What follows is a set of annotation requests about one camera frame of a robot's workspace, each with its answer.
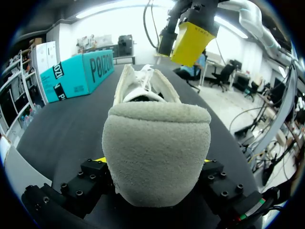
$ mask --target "bottle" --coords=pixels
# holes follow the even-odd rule
[[[27,125],[26,125],[26,122],[25,122],[25,119],[24,119],[24,116],[21,116],[21,119],[20,119],[20,124],[21,124],[21,127],[22,129],[26,129],[27,128]]]
[[[41,106],[38,104],[33,104],[33,105],[34,105],[37,113],[42,109]]]
[[[30,116],[32,116],[32,117],[34,117],[35,115],[37,114],[37,111],[36,111],[36,109],[34,108],[34,109],[30,109]]]
[[[25,116],[25,120],[26,120],[26,124],[27,126],[30,125],[30,123],[33,121],[33,117],[32,116]]]

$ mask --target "fluorescent light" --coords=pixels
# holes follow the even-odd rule
[[[239,35],[241,38],[247,39],[248,36],[246,34],[244,34],[243,32],[241,32],[238,28],[236,28],[235,26],[233,26],[231,23],[227,22],[226,20],[222,19],[219,16],[215,16],[214,20],[216,22],[218,22],[219,24],[222,24],[223,26],[227,27],[228,29],[230,29],[231,31],[235,32],[237,35]]]
[[[90,15],[93,15],[95,13],[105,11],[105,10],[113,10],[117,8],[124,8],[124,7],[136,7],[136,6],[146,6],[148,1],[143,0],[121,0],[116,1],[109,4],[104,4],[101,6],[90,8],[80,14],[78,14],[76,17],[81,19],[88,17]],[[157,7],[164,7],[171,9],[174,6],[174,2],[172,0],[158,0],[153,2],[153,6]]]
[[[285,73],[284,68],[282,68],[281,66],[278,66],[278,69],[280,70],[280,73],[282,74],[282,76],[283,76],[284,78],[286,78],[286,73]]]

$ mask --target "cardboard box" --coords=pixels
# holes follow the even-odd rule
[[[112,50],[73,56],[41,74],[49,103],[92,93],[113,72]]]
[[[42,43],[42,38],[34,38],[32,40],[30,40],[30,45],[34,44],[34,45],[37,45],[37,44],[41,44]]]

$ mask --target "black tabletop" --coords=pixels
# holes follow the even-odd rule
[[[140,70],[143,65],[135,65]],[[257,190],[254,177],[238,144],[207,103],[166,66],[156,65],[172,83],[180,100],[206,108],[211,117],[211,145],[207,159],[216,159],[236,183],[244,185],[244,193]],[[115,88],[123,65],[90,95],[47,104],[34,118],[22,136],[18,151],[40,173],[53,181],[53,188],[76,176],[80,164],[88,158],[103,157],[102,130],[112,107]],[[173,208],[135,208],[120,195],[102,196],[85,220],[98,227],[135,228],[205,228],[213,229],[219,222],[202,196],[192,191]],[[261,228],[261,220],[256,228]]]

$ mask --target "blue shirt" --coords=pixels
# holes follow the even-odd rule
[[[205,55],[201,54],[199,59],[196,61],[196,63],[200,64],[202,67],[205,66]],[[181,70],[187,71],[191,76],[194,76],[194,66],[193,67],[187,67],[187,66],[181,66]],[[196,75],[199,74],[200,68],[197,67]]]

